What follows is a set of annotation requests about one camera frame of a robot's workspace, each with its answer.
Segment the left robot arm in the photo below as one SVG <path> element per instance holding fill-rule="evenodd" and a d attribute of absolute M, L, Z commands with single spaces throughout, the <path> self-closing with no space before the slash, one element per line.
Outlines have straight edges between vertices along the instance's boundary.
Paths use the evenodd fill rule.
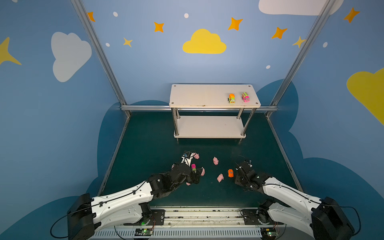
<path fill-rule="evenodd" d="M 89 193 L 83 194 L 67 212 L 68 239 L 87 240 L 104 228 L 146 223 L 152 216 L 151 201 L 169 196 L 183 183 L 198 184 L 203 172 L 195 164 L 180 163 L 114 194 L 93 198 Z"/>

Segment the pink green toy car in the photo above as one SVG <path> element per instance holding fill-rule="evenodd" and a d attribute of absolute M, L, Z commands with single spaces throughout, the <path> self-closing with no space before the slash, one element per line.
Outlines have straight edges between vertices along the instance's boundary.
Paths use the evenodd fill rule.
<path fill-rule="evenodd" d="M 250 97 L 247 92 L 242 93 L 242 100 L 244 103 L 248 103 L 250 101 Z"/>

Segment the orange green toy truck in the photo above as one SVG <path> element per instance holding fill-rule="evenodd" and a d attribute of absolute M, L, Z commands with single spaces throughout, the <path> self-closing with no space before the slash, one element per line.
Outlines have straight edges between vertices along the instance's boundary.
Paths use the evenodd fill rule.
<path fill-rule="evenodd" d="M 235 103 L 235 95 L 234 94 L 229 94 L 228 102 L 230 104 L 234 104 Z"/>

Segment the orange toy car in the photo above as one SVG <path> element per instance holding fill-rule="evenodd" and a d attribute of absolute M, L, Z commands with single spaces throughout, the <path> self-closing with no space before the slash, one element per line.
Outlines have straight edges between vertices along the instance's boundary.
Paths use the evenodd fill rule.
<path fill-rule="evenodd" d="M 228 170 L 228 177 L 233 178 L 234 177 L 234 171 L 232 169 Z"/>

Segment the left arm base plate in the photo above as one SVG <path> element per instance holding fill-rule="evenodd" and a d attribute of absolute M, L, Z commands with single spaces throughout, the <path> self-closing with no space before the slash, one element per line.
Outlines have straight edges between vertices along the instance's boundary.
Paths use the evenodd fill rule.
<path fill-rule="evenodd" d="M 151 210 L 151 213 L 144 212 L 141 215 L 141 218 L 133 223 L 133 226 L 162 226 L 165 220 L 165 210 L 164 209 L 155 209 Z"/>

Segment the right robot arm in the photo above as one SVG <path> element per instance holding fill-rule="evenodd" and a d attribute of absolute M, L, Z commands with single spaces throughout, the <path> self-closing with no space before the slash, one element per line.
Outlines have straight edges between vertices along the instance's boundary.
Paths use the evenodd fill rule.
<path fill-rule="evenodd" d="M 235 183 L 270 197 L 256 210 L 243 210 L 246 224 L 283 223 L 315 240 L 349 240 L 360 233 L 334 199 L 320 199 L 296 190 L 250 165 L 236 168 Z"/>

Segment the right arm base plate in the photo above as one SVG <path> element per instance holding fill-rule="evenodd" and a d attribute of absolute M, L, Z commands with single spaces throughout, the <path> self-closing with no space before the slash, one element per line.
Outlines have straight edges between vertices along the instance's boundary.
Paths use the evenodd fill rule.
<path fill-rule="evenodd" d="M 264 209 L 241 209 L 241 216 L 244 219 L 245 225 L 275 225 L 283 224 L 275 222 Z"/>

